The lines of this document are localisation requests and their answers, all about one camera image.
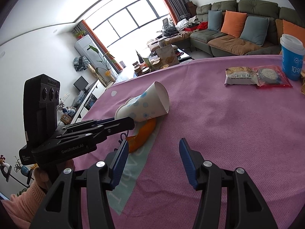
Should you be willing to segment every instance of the wall outlet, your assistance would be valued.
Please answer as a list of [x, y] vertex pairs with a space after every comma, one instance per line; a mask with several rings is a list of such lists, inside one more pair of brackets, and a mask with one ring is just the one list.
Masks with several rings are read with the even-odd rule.
[[69, 93], [66, 93], [61, 100], [64, 102], [68, 98], [69, 95], [70, 95]]

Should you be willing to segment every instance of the white paper cup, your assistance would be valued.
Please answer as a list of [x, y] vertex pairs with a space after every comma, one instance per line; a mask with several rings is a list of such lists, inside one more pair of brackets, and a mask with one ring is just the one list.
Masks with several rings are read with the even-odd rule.
[[120, 106], [114, 118], [117, 120], [131, 117], [135, 121], [141, 122], [168, 114], [169, 107], [167, 90], [161, 83], [154, 82], [143, 94], [130, 98]]

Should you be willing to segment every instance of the blue cup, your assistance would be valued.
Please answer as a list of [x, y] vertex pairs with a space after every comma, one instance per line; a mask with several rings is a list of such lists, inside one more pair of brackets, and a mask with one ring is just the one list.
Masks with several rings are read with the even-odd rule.
[[301, 76], [304, 60], [303, 43], [291, 35], [283, 34], [281, 45], [283, 55], [282, 70], [290, 80], [297, 81]]

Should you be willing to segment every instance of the green sofa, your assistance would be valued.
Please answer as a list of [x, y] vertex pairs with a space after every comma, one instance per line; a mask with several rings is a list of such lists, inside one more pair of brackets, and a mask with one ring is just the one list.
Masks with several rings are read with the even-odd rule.
[[262, 47], [249, 41], [208, 29], [192, 33], [190, 36], [191, 45], [214, 57], [279, 54], [281, 46], [276, 20], [285, 19], [300, 27], [303, 26], [295, 10], [281, 8], [277, 3], [268, 1], [240, 0], [237, 2], [236, 0], [230, 0], [207, 4], [197, 8], [199, 21], [208, 21], [209, 10], [222, 10], [223, 20], [226, 10], [247, 13], [248, 16], [269, 18], [268, 32]]

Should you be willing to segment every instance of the vase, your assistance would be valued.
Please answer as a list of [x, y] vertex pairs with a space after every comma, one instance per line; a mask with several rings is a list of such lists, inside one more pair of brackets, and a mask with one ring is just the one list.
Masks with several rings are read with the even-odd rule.
[[116, 81], [115, 78], [112, 76], [110, 70], [106, 71], [106, 72], [105, 72], [105, 75], [106, 75], [107, 77], [109, 77], [111, 81], [113, 81], [113, 82]]

